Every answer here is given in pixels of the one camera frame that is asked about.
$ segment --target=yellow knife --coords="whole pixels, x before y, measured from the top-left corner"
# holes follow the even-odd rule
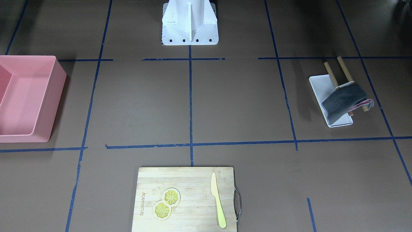
[[[220,203],[218,183],[216,181],[216,173],[212,173],[212,178],[210,179],[210,190],[212,192],[212,195],[216,199],[216,208],[218,209],[219,226],[220,228],[225,228],[226,219],[225,219],[225,214],[223,213],[222,204]]]

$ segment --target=wooden cutting board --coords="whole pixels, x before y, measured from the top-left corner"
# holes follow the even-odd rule
[[[216,173],[226,227],[220,228],[211,175]],[[169,218],[158,220],[155,204],[168,188],[180,192]],[[236,232],[232,167],[139,168],[132,232]]]

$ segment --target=pink bin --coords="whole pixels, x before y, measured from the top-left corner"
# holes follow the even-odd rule
[[[0,55],[0,143],[47,142],[65,80],[55,56]]]

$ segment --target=white tray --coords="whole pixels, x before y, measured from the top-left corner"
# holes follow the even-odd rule
[[[340,117],[335,123],[328,124],[326,119],[326,111],[322,107],[322,102],[329,97],[334,91],[335,88],[333,87],[333,83],[330,80],[330,76],[326,75],[319,75],[319,76],[311,76],[309,77],[310,85],[312,86],[313,92],[315,93],[316,100],[318,100],[319,107],[322,111],[323,117],[325,119],[326,124],[328,127],[338,127],[338,126],[345,126],[345,125],[352,125],[353,120],[349,114],[344,114]]]

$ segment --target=lemon slice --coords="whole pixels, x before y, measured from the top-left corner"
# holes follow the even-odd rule
[[[159,201],[154,205],[154,215],[158,220],[166,220],[172,213],[172,208]]]
[[[164,204],[169,207],[175,207],[180,202],[180,193],[175,188],[168,188],[163,194]]]

